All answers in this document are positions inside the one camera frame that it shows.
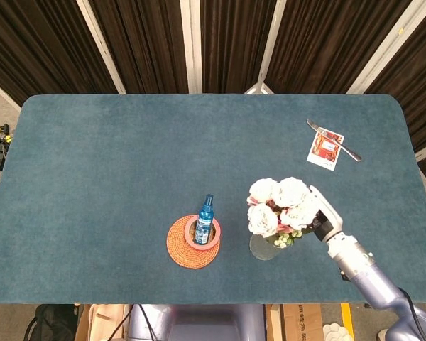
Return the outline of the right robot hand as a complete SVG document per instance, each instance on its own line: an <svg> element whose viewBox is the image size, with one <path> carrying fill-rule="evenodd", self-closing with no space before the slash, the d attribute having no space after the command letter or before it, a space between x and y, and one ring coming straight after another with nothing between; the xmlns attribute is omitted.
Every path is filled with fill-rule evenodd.
<svg viewBox="0 0 426 341"><path fill-rule="evenodd" d="M309 189L319 208L312 227L318 240L327 243L336 234L342 232L343 219L315 186L310 185Z"/></svg>

